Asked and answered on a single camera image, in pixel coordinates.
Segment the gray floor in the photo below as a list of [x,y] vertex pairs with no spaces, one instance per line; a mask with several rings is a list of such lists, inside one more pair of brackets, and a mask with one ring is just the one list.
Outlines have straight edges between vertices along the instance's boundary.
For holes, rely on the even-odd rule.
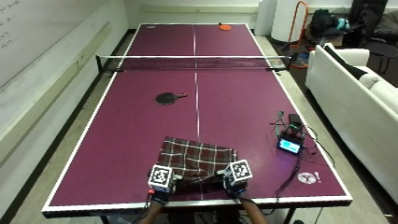
[[[263,36],[258,36],[256,42],[264,52],[264,55],[275,55],[271,45],[268,44],[266,38]],[[335,161],[335,169],[338,174],[340,175],[340,178],[348,188],[351,197],[352,197],[352,203],[348,207],[331,207],[324,208],[322,211],[322,214],[319,216],[319,219],[316,221],[318,224],[351,224],[351,223],[362,223],[362,224],[387,224],[387,219],[384,215],[381,214],[372,198],[370,197],[370,194],[355,174],[352,171],[350,164],[340,153],[335,143],[331,140],[331,137],[328,135],[327,130],[324,129],[323,125],[320,125],[320,121],[308,105],[308,102],[302,95],[302,92],[299,88],[295,85],[295,82],[288,74],[288,72],[283,71],[279,72],[280,77],[280,83],[284,86],[288,94],[291,95],[291,98],[294,100],[294,103],[296,105],[298,110],[302,113],[303,119],[306,120],[307,124],[312,127],[318,134],[319,142],[322,143],[323,147],[330,152],[334,161]],[[10,223],[17,224],[25,224],[25,223],[33,223],[33,224],[77,224],[77,223],[86,223],[86,224],[94,224],[94,223],[102,223],[101,220],[97,217],[73,217],[73,218],[53,218],[53,219],[45,219],[41,215],[41,208],[45,203],[45,200],[47,198],[49,192],[51,190],[53,184],[57,180],[57,177],[62,171],[63,165],[66,163],[66,159],[69,157],[69,154],[71,152],[71,149],[75,145],[75,142],[78,140],[78,137],[82,133],[83,127],[86,125],[86,122],[89,120],[90,114],[94,110],[94,106],[99,101],[99,98],[102,96],[102,92],[106,86],[106,83],[109,81],[109,78],[103,76],[101,79],[94,91],[91,92],[89,99],[85,103],[85,107],[81,110],[81,113],[78,115],[78,118],[75,118],[71,127],[66,133],[66,136],[63,138],[63,141],[61,142],[51,158],[47,163],[47,166],[41,173],[38,180],[29,192],[29,195],[22,203],[22,206],[19,207],[15,217]],[[296,209],[294,213],[294,219],[300,219],[306,224],[314,223],[315,218],[318,216],[320,208],[307,208],[307,209]],[[286,216],[287,209],[279,209],[275,210],[274,213],[267,216],[267,219],[270,223],[282,223],[283,217]],[[211,214],[203,214],[204,219],[207,220],[207,223],[214,223],[212,215]],[[123,217],[109,217],[110,223],[130,223],[129,220],[131,219],[131,216],[123,216]],[[195,216],[195,223],[203,223],[199,220],[199,214]],[[157,223],[166,223],[165,215],[161,215],[158,217]]]

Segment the person's hand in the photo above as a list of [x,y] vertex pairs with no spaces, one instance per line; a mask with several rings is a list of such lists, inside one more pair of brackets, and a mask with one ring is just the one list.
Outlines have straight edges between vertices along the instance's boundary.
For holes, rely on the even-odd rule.
[[231,186],[231,179],[226,175],[222,177],[222,184],[223,184],[223,188],[226,189],[226,192],[235,196],[242,192],[244,192],[247,188],[247,182]]
[[157,202],[161,205],[166,205],[170,201],[171,194],[173,194],[173,190],[170,192],[162,190],[154,190],[150,197],[150,202]]

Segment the net post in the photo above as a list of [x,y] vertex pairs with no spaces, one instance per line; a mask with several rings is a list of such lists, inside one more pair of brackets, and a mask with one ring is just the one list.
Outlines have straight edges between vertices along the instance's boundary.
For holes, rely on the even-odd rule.
[[97,61],[98,71],[99,71],[99,73],[102,73],[103,67],[101,65],[101,57],[98,55],[95,55],[95,61]]

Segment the whiteboard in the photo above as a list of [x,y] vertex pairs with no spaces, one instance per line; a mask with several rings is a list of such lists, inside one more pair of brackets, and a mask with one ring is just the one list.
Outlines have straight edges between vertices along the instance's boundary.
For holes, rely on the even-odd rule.
[[102,3],[103,0],[0,1],[0,88]]

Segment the checkered towel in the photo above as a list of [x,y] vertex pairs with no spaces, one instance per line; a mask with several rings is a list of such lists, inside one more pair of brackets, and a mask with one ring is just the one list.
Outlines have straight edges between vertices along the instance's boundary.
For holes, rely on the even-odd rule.
[[214,176],[232,161],[236,161],[236,151],[228,147],[165,137],[157,165],[171,167],[183,182],[194,183]]

